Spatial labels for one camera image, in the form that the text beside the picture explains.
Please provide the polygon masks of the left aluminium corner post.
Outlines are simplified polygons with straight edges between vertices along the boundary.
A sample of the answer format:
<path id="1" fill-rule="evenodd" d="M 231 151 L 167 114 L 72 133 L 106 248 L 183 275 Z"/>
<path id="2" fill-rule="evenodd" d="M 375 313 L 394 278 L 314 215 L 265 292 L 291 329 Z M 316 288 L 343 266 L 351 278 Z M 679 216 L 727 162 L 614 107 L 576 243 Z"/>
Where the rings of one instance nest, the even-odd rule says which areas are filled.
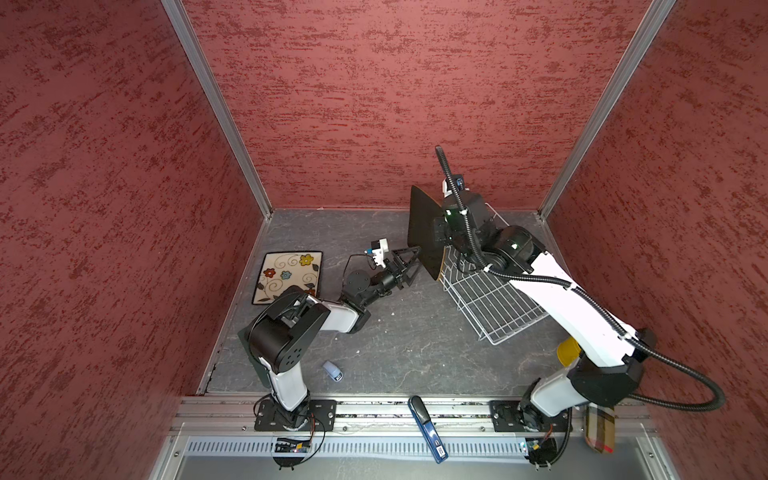
<path id="1" fill-rule="evenodd" d="M 226 103 L 223 93 L 204 54 L 191 20 L 179 0 L 162 0 L 161 4 L 180 41 L 186 57 L 198 79 L 218 124 L 237 160 L 254 199 L 266 220 L 271 220 L 274 208 L 257 173 L 246 144 Z"/>

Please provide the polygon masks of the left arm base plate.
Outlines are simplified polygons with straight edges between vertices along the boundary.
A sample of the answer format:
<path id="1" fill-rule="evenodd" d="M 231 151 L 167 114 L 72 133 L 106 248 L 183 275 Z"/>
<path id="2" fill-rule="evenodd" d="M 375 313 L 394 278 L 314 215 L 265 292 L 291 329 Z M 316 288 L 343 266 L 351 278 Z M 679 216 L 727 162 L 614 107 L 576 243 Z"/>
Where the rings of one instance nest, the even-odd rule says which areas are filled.
<path id="1" fill-rule="evenodd" d="M 269 397 L 254 406 L 254 430 L 257 432 L 309 432 L 313 427 L 320 432 L 334 429 L 338 402 L 327 399 L 309 399 L 296 410 L 285 409 Z"/>

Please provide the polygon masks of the small light blue object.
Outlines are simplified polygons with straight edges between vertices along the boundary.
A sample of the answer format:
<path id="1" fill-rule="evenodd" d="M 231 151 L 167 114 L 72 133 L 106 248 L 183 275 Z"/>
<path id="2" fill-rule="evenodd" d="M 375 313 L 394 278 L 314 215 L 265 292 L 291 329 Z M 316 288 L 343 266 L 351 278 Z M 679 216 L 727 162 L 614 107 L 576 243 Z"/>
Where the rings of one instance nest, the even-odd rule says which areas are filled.
<path id="1" fill-rule="evenodd" d="M 344 374 L 342 370 L 333 362 L 326 361 L 323 364 L 323 369 L 334 382 L 340 382 L 343 379 Z"/>

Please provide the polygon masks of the plaid pouch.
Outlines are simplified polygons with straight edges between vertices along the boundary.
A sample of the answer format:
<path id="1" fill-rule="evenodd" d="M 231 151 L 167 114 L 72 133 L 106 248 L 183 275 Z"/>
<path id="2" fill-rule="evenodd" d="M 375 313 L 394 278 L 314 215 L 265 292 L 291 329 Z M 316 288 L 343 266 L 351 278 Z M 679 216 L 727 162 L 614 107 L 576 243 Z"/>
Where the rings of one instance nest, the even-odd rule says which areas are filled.
<path id="1" fill-rule="evenodd" d="M 597 453 L 612 454 L 615 449 L 615 412 L 594 403 L 587 405 L 584 432 L 587 445 Z"/>

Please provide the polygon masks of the yellow pen cup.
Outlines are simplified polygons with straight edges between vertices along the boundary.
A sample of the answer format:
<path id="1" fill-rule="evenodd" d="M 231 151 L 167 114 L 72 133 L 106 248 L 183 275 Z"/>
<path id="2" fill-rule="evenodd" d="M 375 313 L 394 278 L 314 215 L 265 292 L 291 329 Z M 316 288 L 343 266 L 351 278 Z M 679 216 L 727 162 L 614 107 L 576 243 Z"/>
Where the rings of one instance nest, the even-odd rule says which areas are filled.
<path id="1" fill-rule="evenodd" d="M 577 361 L 581 353 L 581 346 L 573 337 L 569 337 L 568 339 L 561 342 L 556 350 L 558 361 L 564 367 L 569 367 L 571 364 Z"/>

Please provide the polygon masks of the right aluminium corner post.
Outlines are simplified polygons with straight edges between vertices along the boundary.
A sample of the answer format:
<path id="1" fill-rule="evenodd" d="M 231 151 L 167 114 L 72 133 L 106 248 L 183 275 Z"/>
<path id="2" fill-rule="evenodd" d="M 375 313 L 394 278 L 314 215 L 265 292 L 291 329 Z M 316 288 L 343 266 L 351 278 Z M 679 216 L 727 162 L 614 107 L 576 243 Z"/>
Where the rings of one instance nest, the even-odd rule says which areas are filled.
<path id="1" fill-rule="evenodd" d="M 650 2 L 560 173 L 538 209 L 538 216 L 542 221 L 546 221 L 554 210 L 675 4 L 675 0 Z"/>

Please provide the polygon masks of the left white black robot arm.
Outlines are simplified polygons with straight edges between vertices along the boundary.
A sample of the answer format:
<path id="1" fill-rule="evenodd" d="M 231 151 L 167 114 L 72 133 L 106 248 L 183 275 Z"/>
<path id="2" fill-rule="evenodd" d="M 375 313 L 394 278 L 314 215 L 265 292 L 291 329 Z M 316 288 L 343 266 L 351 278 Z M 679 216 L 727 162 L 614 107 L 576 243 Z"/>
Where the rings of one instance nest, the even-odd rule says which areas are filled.
<path id="1" fill-rule="evenodd" d="M 420 254 L 420 247 L 386 252 L 378 246 L 367 254 L 374 261 L 373 272 L 347 274 L 338 300 L 323 300 L 291 286 L 238 332 L 249 362 L 268 389 L 254 406 L 257 419 L 271 419 L 288 431 L 310 423 L 310 392 L 301 369 L 310 345 L 321 331 L 359 332 L 371 316 L 372 303 L 413 283 Z"/>

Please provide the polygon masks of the blue black handheld tool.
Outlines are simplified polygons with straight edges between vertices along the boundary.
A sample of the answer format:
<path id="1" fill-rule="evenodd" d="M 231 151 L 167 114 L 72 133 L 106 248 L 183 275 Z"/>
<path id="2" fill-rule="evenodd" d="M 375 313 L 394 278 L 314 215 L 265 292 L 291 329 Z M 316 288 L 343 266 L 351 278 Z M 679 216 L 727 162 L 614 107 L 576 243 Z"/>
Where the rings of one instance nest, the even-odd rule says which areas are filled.
<path id="1" fill-rule="evenodd" d="M 448 458 L 448 452 L 423 399 L 414 395 L 408 399 L 407 404 L 435 462 L 437 464 L 443 463 Z"/>

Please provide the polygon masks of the small circuit board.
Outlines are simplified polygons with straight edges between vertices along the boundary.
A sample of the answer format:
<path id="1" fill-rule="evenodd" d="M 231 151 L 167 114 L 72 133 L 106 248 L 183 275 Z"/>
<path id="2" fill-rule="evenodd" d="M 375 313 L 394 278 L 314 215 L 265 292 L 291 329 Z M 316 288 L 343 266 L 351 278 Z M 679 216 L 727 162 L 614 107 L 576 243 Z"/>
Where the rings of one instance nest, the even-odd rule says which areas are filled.
<path id="1" fill-rule="evenodd" d="M 528 441 L 526 449 L 526 459 L 536 468 L 550 468 L 559 455 L 559 447 L 554 438 Z"/>
<path id="2" fill-rule="evenodd" d="M 275 441 L 274 452 L 277 454 L 308 455 L 312 452 L 312 440 L 278 437 Z"/>

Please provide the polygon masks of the floral square ceramic plate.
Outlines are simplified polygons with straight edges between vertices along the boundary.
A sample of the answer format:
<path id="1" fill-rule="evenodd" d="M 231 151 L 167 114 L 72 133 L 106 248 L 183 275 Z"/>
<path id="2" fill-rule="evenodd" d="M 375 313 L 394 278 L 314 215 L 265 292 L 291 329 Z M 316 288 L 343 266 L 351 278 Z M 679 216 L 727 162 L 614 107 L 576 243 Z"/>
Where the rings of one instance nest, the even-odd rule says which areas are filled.
<path id="1" fill-rule="evenodd" d="M 268 305 L 292 286 L 316 295 L 319 290 L 323 253 L 283 251 L 265 254 L 251 303 Z"/>

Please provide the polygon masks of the dark brown square plate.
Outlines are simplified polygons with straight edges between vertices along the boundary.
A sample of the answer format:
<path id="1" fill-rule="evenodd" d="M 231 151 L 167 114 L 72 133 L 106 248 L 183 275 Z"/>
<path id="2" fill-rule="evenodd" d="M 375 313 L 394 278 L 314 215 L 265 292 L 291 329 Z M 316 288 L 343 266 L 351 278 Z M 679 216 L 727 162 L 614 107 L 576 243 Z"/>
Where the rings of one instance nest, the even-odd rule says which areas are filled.
<path id="1" fill-rule="evenodd" d="M 440 277 L 444 244 L 435 238 L 435 225 L 443 218 L 441 205 L 417 186 L 410 190 L 407 244 L 421 249 L 419 260 L 431 278 Z"/>

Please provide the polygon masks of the aluminium corner post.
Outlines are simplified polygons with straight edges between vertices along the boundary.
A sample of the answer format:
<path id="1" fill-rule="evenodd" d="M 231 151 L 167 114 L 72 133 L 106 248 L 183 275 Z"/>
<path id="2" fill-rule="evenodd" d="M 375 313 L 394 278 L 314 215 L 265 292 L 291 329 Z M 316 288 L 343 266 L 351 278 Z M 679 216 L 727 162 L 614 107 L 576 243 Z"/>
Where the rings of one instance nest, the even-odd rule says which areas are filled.
<path id="1" fill-rule="evenodd" d="M 538 209 L 538 216 L 542 221 L 546 221 L 554 210 L 675 4 L 675 0 L 650 2 L 560 173 Z"/>
<path id="2" fill-rule="evenodd" d="M 226 103 L 223 93 L 204 54 L 191 20 L 179 0 L 162 0 L 161 4 L 180 41 L 186 57 L 198 79 L 218 124 L 237 160 L 254 199 L 266 220 L 271 220 L 274 208 L 257 173 L 246 144 Z"/>

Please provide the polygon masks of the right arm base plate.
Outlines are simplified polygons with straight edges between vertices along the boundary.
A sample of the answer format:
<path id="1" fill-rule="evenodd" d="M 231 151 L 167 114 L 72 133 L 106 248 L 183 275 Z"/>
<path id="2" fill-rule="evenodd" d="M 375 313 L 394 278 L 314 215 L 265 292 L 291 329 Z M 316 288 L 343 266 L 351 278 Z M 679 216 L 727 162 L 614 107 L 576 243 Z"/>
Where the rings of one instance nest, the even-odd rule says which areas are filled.
<path id="1" fill-rule="evenodd" d="M 527 401 L 491 400 L 489 409 L 495 432 L 565 433 L 570 429 L 566 411 L 549 417 Z"/>

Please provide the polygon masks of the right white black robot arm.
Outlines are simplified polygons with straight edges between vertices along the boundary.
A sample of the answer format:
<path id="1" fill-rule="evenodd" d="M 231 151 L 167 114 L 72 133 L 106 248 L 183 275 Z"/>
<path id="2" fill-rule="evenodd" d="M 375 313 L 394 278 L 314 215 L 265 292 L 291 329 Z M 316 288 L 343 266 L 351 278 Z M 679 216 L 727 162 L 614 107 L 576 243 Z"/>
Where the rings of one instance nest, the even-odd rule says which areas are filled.
<path id="1" fill-rule="evenodd" d="M 479 337 L 498 345 L 551 318 L 578 344 L 562 370 L 535 380 L 507 417 L 542 431 L 572 407 L 612 407 L 639 387 L 654 337 L 601 313 L 545 245 L 528 230 L 501 224 L 477 193 L 445 193 L 431 212 L 441 265 L 436 278 Z"/>

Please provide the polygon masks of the right small circuit board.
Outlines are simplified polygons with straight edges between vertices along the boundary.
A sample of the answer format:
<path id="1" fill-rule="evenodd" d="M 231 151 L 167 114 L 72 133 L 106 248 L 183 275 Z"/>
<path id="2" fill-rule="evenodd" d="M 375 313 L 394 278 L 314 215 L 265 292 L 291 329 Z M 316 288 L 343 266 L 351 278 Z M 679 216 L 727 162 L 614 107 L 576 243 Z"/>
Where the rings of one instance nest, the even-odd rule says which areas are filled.
<path id="1" fill-rule="evenodd" d="M 526 449 L 526 459 L 536 468 L 550 468 L 559 455 L 559 447 L 554 438 L 528 441 Z"/>

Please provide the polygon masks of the left small circuit board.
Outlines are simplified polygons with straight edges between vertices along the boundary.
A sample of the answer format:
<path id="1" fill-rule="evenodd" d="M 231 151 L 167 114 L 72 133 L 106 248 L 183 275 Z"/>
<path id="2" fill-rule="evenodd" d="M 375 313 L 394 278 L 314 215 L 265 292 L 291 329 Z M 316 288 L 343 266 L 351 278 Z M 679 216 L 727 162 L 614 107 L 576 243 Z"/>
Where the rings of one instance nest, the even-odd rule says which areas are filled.
<path id="1" fill-rule="evenodd" d="M 308 455 L 312 452 L 312 440 L 278 437 L 275 441 L 274 452 L 277 454 Z"/>

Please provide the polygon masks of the aluminium front rail frame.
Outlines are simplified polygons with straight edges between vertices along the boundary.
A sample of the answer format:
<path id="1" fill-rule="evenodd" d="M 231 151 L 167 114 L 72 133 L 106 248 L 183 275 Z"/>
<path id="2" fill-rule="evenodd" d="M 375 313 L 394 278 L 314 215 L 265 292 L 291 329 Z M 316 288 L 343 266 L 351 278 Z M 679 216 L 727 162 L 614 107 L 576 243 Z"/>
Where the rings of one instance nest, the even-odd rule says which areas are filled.
<path id="1" fill-rule="evenodd" d="M 371 458 L 432 461 L 405 396 L 342 395 L 315 399 L 338 402 L 334 429 L 320 432 L 257 432 L 254 406 L 257 396 L 205 395 L 185 397 L 172 421 L 169 435 L 152 470 L 153 479 L 176 479 L 183 461 L 201 457 L 249 457 L 271 460 L 278 437 L 312 440 L 306 457 Z M 473 396 L 426 396 L 423 401 L 451 461 L 527 464 L 526 443 L 531 440 L 567 439 L 574 448 L 585 442 L 586 408 L 568 414 L 565 433 L 495 432 L 490 418 L 491 400 Z"/>

